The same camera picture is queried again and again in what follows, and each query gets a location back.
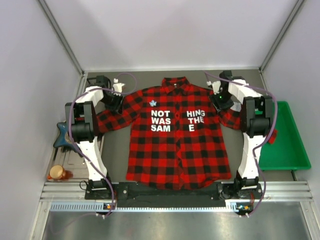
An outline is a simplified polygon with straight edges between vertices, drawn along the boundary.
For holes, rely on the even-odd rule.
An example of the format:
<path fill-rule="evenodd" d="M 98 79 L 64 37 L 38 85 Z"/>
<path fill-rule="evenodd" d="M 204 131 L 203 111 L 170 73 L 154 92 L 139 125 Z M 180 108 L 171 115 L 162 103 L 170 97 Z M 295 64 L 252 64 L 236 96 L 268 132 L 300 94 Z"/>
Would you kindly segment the small gold brooch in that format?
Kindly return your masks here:
<path fill-rule="evenodd" d="M 157 102 L 155 100 L 152 100 L 151 102 L 149 102 L 149 105 L 151 107 L 155 107 L 157 105 Z"/>

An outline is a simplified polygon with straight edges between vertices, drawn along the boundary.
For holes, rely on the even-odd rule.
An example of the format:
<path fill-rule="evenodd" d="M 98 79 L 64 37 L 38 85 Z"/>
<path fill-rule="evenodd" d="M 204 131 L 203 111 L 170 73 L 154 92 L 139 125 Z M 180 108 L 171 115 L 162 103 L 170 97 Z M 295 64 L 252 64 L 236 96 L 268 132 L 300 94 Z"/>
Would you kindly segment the red black plaid shirt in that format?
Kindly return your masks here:
<path fill-rule="evenodd" d="M 240 107 L 217 112 L 212 93 L 184 76 L 164 78 L 160 86 L 125 96 L 122 113 L 98 114 L 101 133 L 130 127 L 127 180 L 162 190 L 196 190 L 231 178 L 221 128 L 240 129 Z"/>

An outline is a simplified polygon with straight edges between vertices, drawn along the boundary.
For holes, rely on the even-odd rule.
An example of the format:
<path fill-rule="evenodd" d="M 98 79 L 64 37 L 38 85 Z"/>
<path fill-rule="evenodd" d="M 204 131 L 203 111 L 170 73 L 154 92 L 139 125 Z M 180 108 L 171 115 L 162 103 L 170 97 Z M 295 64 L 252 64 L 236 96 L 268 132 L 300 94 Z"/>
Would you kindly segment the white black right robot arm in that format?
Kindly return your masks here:
<path fill-rule="evenodd" d="M 243 150 L 240 166 L 233 183 L 233 193 L 242 195 L 261 191 L 259 187 L 259 159 L 261 148 L 274 131 L 274 100 L 268 94 L 257 92 L 241 76 L 230 70 L 222 71 L 216 81 L 206 81 L 213 90 L 209 96 L 218 112 L 240 106 L 240 131 L 243 133 Z"/>

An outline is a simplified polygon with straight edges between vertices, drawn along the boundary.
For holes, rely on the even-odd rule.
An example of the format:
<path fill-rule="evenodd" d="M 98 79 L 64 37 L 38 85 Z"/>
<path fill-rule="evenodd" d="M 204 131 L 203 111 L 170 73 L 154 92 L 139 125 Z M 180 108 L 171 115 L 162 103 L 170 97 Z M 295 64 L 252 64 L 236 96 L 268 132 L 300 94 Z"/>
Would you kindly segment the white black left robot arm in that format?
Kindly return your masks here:
<path fill-rule="evenodd" d="M 98 146 L 99 124 L 95 107 L 103 103 L 107 110 L 121 112 L 124 83 L 117 78 L 110 80 L 104 75 L 94 78 L 90 84 L 73 102 L 65 104 L 65 114 L 69 139 L 85 160 L 88 170 L 88 180 L 85 181 L 86 200 L 113 200 L 115 193 L 108 179 Z"/>

